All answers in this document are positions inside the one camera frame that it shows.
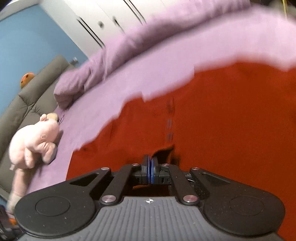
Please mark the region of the red knit sweater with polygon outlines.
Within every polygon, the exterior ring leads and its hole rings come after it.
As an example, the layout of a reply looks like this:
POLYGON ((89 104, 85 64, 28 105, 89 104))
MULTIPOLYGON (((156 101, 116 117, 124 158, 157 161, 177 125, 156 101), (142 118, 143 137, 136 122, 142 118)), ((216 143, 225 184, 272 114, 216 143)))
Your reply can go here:
POLYGON ((133 99, 73 152, 67 178, 155 154, 275 194, 286 209, 280 235, 295 240, 295 69, 235 63, 150 101, 133 99))

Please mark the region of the pink plush pig toy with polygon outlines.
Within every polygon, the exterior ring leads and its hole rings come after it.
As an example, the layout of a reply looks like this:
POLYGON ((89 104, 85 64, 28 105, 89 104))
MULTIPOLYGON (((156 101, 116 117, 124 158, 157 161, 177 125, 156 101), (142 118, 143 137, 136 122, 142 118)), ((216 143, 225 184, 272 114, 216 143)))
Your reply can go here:
POLYGON ((55 159, 55 140, 59 133, 58 115, 44 113, 37 123, 24 126, 12 137, 9 158, 15 175, 6 204, 9 214, 15 213, 16 204, 27 193, 37 163, 42 160, 43 163, 50 164, 55 159))

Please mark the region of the purple rumpled duvet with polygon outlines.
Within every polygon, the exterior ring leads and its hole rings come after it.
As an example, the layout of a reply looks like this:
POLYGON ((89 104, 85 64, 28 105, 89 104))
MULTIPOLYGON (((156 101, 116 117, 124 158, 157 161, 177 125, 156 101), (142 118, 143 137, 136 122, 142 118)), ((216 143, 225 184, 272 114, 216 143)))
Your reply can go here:
POLYGON ((163 40, 250 6, 250 1, 182 1, 157 13, 146 24, 116 37, 79 68, 64 72, 54 89, 58 107, 67 109, 117 68, 163 40))

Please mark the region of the grey upholstered headboard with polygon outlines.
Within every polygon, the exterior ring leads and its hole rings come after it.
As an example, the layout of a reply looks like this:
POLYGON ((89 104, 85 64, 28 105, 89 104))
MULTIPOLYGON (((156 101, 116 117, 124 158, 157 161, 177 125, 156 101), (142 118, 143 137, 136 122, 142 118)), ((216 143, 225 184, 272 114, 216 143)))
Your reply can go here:
POLYGON ((14 172, 10 170, 8 150, 13 135, 20 128, 39 121, 44 113, 52 113, 57 107, 54 89, 60 75, 75 68, 62 55, 48 65, 16 95, 1 114, 1 198, 8 200, 14 172))

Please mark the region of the orange plush toy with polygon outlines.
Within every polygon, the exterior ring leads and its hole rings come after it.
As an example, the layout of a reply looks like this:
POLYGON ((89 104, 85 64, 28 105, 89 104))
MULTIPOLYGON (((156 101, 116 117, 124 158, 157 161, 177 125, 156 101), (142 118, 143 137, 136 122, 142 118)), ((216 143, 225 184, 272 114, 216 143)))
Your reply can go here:
POLYGON ((23 89, 33 78, 35 77, 35 74, 32 72, 26 73, 20 82, 20 87, 23 89))

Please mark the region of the white wardrobe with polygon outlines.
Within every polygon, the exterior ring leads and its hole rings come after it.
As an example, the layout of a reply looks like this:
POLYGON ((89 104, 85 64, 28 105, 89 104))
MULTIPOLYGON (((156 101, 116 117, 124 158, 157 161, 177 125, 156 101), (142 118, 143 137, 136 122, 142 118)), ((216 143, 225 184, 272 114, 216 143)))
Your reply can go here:
POLYGON ((40 1, 41 8, 87 56, 117 35, 144 25, 176 1, 40 1))

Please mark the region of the purple bed sheet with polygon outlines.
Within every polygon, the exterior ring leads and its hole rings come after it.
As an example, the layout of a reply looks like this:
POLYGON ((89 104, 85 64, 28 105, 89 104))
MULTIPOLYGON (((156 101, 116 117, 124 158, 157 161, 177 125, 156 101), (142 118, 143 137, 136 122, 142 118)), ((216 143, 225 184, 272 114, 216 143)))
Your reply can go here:
POLYGON ((188 82, 195 70, 238 58, 282 69, 295 65, 295 19, 252 6, 175 34, 130 59, 68 109, 57 109, 63 135, 56 159, 37 170, 28 191, 63 182, 73 151, 92 141, 130 99, 152 99, 188 82))

